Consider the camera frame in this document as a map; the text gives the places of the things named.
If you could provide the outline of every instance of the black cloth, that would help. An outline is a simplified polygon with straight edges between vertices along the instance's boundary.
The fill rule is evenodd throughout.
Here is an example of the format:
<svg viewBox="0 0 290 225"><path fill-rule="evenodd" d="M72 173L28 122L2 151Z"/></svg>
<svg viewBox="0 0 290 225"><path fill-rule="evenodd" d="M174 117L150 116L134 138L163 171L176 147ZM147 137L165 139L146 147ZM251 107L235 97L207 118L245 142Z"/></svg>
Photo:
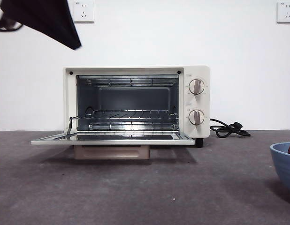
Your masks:
<svg viewBox="0 0 290 225"><path fill-rule="evenodd" d="M81 46L67 0L2 0L0 7L9 18L71 49Z"/></svg>

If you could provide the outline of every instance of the temperature dial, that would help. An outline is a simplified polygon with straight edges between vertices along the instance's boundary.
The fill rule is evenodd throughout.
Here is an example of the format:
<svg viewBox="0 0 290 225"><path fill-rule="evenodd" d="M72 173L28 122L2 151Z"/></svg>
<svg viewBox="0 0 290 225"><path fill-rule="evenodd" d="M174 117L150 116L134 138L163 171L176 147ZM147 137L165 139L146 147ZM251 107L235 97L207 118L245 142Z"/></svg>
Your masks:
<svg viewBox="0 0 290 225"><path fill-rule="evenodd" d="M189 120L190 123L197 126L203 123L205 116L203 114L203 112L201 112L200 110L193 110L190 114L189 114Z"/></svg>
<svg viewBox="0 0 290 225"><path fill-rule="evenodd" d="M195 79L189 83L189 90L194 95L199 95L203 92L205 85L202 80Z"/></svg>

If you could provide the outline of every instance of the open oven door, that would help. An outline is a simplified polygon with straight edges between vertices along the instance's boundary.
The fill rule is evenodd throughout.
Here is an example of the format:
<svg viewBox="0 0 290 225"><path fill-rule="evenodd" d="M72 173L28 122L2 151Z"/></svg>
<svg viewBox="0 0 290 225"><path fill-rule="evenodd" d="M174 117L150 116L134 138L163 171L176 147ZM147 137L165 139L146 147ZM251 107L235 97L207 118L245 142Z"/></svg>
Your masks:
<svg viewBox="0 0 290 225"><path fill-rule="evenodd" d="M33 145L194 145L195 141L179 132L78 132L58 134L31 141Z"/></svg>

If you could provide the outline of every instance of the timer dial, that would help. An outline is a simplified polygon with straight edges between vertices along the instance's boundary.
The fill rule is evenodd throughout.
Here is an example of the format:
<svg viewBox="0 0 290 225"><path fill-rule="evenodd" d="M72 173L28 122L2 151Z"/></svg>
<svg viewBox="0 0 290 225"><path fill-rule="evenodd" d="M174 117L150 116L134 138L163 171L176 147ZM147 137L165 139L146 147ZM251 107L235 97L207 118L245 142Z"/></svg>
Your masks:
<svg viewBox="0 0 290 225"><path fill-rule="evenodd" d="M205 116L200 110L193 110L189 114L189 121L191 124L197 126L203 123Z"/></svg>

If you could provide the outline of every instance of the oven foot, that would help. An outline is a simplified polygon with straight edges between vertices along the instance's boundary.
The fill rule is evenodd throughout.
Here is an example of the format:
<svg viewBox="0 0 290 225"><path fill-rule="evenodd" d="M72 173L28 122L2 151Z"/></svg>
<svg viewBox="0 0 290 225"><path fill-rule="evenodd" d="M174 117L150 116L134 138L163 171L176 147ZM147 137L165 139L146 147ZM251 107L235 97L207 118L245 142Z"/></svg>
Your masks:
<svg viewBox="0 0 290 225"><path fill-rule="evenodd" d="M196 138L195 139L195 147L202 148L203 147L203 138Z"/></svg>

